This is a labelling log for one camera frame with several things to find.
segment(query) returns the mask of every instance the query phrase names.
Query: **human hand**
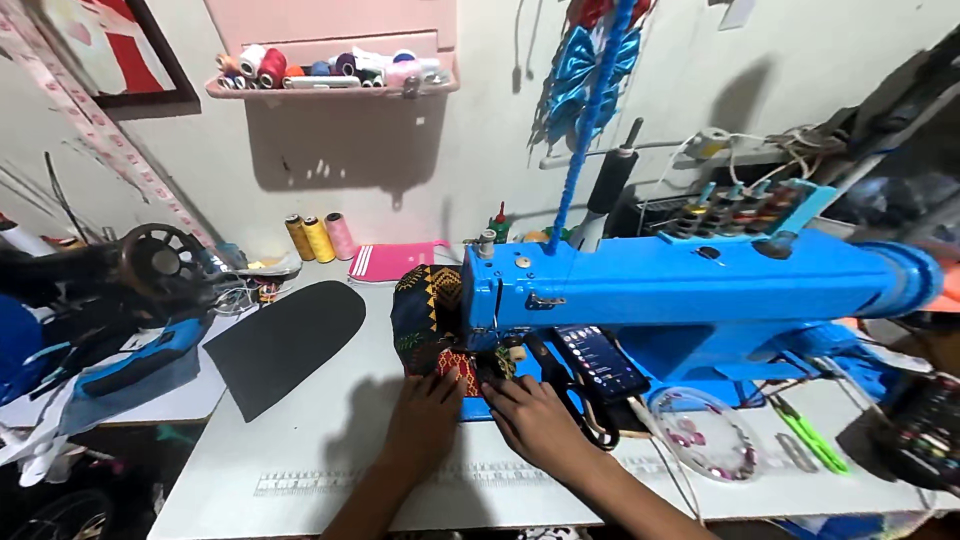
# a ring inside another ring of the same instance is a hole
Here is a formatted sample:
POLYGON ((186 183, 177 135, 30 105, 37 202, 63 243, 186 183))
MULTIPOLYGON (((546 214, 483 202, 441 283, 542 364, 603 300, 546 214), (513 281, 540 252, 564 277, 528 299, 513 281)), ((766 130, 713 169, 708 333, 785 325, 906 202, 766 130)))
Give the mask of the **human hand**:
POLYGON ((587 441, 548 382, 524 375, 519 384, 484 382, 481 390, 510 448, 560 482, 571 483, 584 465, 609 458, 587 441))
POLYGON ((412 376, 403 382, 377 463, 417 483, 440 466, 453 448, 467 380, 454 368, 439 378, 412 376))

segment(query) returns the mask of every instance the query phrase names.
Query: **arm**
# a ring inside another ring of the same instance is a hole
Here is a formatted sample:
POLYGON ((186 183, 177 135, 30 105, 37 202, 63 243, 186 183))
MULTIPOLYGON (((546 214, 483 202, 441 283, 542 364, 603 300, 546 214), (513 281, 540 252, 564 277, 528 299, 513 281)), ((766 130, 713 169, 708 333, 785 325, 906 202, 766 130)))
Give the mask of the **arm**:
POLYGON ((414 487, 440 466, 460 420, 467 381, 451 370, 439 379, 403 382, 380 456, 330 522, 322 540, 379 540, 414 487))
POLYGON ((529 375, 519 384, 483 385, 493 420, 507 444, 530 464, 566 485, 590 507, 637 540, 715 540, 706 529, 591 445, 550 384, 529 375))

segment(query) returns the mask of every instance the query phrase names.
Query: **pink wall-mounted organizer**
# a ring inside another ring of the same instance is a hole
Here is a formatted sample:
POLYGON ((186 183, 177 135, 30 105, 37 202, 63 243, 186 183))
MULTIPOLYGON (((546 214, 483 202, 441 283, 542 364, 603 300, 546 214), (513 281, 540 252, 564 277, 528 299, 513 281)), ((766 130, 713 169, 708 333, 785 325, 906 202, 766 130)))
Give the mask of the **pink wall-mounted organizer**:
MULTIPOLYGON (((421 85, 419 94, 460 89, 457 65, 457 0, 205 0, 227 54, 259 43, 284 54, 288 65, 311 65, 356 46, 392 55, 407 49, 418 58, 436 58, 450 78, 421 85)), ((211 70, 214 69, 210 59, 211 70)), ((206 92, 220 99, 398 97, 399 86, 312 89, 221 88, 214 77, 206 92)))

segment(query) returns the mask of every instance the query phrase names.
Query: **measuring tape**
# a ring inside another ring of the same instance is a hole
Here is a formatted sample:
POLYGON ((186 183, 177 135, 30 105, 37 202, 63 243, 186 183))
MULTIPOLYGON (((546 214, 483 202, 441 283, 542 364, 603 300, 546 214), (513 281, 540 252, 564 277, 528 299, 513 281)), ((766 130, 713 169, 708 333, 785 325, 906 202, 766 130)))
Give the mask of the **measuring tape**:
MULTIPOLYGON (((619 457, 617 461, 641 481, 669 477, 670 472, 659 457, 619 457)), ((764 474, 773 471, 797 470, 785 454, 774 454, 765 461, 764 474)), ((277 471, 260 475, 253 489, 254 497, 304 497, 353 490, 363 477, 364 469, 338 471, 277 471)), ((444 466, 423 484, 431 487, 510 488, 557 484, 556 480, 524 461, 473 462, 444 466)))
POLYGON ((177 220, 205 247, 214 241, 203 225, 160 179, 119 128, 97 106, 86 90, 50 48, 34 22, 16 1, 0 0, 0 46, 22 67, 72 124, 121 178, 140 188, 143 194, 173 212, 177 220))

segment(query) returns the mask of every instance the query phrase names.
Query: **clear plastic container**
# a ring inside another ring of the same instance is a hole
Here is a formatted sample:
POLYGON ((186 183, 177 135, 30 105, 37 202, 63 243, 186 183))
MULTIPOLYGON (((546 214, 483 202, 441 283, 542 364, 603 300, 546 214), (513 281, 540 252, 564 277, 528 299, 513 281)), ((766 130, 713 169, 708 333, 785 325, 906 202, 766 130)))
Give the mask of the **clear plastic container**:
POLYGON ((660 436, 687 467, 724 482, 760 476, 758 438, 727 404, 696 388, 676 386, 661 391, 647 407, 660 436))

